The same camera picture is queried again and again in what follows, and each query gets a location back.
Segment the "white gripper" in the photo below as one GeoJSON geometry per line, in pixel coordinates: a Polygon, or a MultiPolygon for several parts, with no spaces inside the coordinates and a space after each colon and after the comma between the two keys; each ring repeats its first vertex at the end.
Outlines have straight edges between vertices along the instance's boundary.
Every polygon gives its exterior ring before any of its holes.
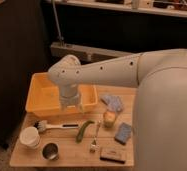
{"type": "Polygon", "coordinates": [[[67,106],[77,106],[80,113],[84,113],[83,105],[80,103],[81,95],[76,84],[59,87],[60,110],[65,111],[67,106]]]}

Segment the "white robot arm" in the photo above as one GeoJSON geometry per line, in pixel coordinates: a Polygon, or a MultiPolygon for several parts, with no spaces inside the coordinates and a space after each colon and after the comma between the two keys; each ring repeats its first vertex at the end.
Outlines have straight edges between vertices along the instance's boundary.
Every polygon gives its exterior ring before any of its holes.
{"type": "Polygon", "coordinates": [[[82,65],[67,55],[48,70],[62,102],[76,84],[133,87],[134,171],[187,171],[187,49],[135,53],[82,65]]]}

